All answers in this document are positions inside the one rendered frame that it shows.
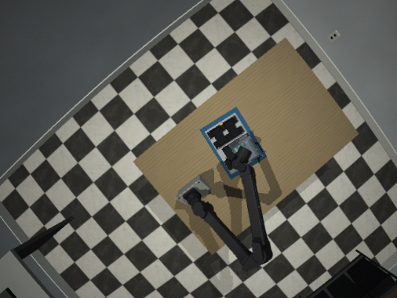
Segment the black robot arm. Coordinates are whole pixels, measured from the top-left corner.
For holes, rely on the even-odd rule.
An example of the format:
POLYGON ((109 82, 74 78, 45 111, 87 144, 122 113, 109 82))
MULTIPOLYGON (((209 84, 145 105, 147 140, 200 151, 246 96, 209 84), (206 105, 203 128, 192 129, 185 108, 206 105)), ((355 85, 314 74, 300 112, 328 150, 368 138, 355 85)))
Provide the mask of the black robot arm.
POLYGON ((242 269, 247 272, 267 263, 273 257, 260 207, 255 170, 247 164, 252 151, 240 146, 237 153, 234 154, 228 145, 221 150, 225 153, 228 164, 233 169, 239 170, 239 175, 242 179, 253 237, 253 243, 251 244, 253 252, 249 251, 219 219, 214 212, 213 205, 201 200, 202 196, 196 189, 192 188, 182 196, 191 205, 193 213, 204 219, 214 229, 226 246, 238 258, 242 269))

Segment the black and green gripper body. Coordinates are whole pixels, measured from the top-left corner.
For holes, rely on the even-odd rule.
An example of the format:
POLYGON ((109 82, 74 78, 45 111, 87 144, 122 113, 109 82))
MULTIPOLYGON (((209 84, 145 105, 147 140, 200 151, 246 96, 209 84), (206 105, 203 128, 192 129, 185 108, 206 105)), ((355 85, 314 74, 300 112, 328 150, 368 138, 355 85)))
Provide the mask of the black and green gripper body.
POLYGON ((224 161, 224 164, 227 166, 228 170, 232 170, 233 168, 228 164, 227 161, 224 161))

